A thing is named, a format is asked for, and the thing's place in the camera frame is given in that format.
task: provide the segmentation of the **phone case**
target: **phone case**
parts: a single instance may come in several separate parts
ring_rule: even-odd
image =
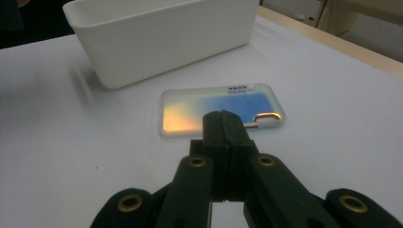
[[[161,97],[163,136],[202,133],[202,117],[226,110],[240,116],[246,128],[280,126],[284,111],[266,84],[167,90]]]

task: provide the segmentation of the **white table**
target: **white table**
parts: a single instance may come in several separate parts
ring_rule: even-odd
[[[403,80],[258,17],[249,45],[118,90],[74,35],[0,50],[0,227],[89,227],[118,191],[157,191],[201,138],[159,136],[162,92],[253,83],[287,114],[250,132],[260,152],[322,198],[350,188],[403,220]],[[246,227],[242,203],[215,204],[212,227]]]

